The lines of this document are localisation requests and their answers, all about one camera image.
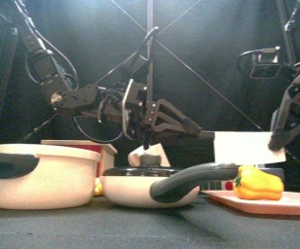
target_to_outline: bell pepper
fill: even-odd
[[[283,191],[280,179],[254,165],[240,165],[232,191],[240,199],[279,200]]]

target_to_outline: black table surface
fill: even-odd
[[[0,248],[300,248],[300,216],[243,213],[199,195],[139,209],[95,197],[52,210],[0,209]]]

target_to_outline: pot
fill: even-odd
[[[232,163],[204,163],[181,171],[156,166],[160,163],[153,163],[148,155],[140,156],[140,163],[137,167],[109,168],[103,172],[103,195],[117,205],[179,207],[195,200],[202,181],[224,181],[236,176],[236,165]]]
[[[0,208],[51,209],[92,199],[95,152],[63,146],[0,145]]]

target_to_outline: black pot handle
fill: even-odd
[[[37,162],[33,155],[0,153],[0,179],[27,175],[36,168]]]
[[[232,163],[203,163],[183,169],[164,180],[156,181],[149,187],[149,196],[163,203],[180,200],[203,181],[226,181],[238,173]]]

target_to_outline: plate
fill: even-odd
[[[254,214],[300,215],[300,193],[283,192],[280,200],[239,199],[232,191],[204,191],[208,198]]]

